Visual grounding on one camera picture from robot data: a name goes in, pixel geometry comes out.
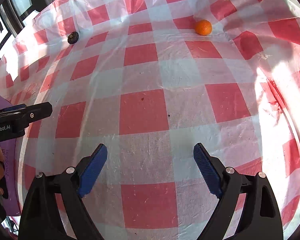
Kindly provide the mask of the purple cardboard box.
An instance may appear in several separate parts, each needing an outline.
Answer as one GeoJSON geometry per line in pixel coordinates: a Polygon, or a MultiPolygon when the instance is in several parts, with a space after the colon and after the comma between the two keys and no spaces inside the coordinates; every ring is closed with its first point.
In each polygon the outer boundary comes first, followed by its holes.
{"type": "MultiPolygon", "coordinates": [[[[10,106],[12,104],[0,96],[0,109],[10,106]]],[[[0,148],[5,157],[3,163],[5,175],[0,181],[0,188],[3,189],[4,194],[0,197],[8,216],[19,216],[21,214],[15,179],[15,144],[15,138],[0,142],[0,148]]]]}

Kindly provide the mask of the dark passion fruit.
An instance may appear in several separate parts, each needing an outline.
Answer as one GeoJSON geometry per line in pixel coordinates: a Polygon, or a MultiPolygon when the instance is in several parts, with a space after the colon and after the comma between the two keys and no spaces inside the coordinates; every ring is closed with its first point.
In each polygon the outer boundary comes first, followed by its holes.
{"type": "Polygon", "coordinates": [[[75,44],[78,40],[79,40],[79,33],[76,31],[72,32],[67,38],[67,42],[69,44],[75,44]]]}
{"type": "Polygon", "coordinates": [[[8,189],[5,177],[0,180],[0,195],[2,198],[8,199],[8,189]]]}

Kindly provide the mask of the red white checkered tablecloth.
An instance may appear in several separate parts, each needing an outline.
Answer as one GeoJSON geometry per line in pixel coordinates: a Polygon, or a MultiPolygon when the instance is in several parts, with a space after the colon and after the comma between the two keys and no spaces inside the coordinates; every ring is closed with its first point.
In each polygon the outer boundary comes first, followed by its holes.
{"type": "Polygon", "coordinates": [[[217,204],[193,159],[201,142],[267,175],[285,238],[300,224],[295,0],[56,0],[0,52],[0,96],[53,107],[16,140],[20,209],[35,174],[102,143],[108,159],[83,199],[102,236],[195,239],[217,204]],[[200,20],[210,35],[195,32],[200,20]]]}

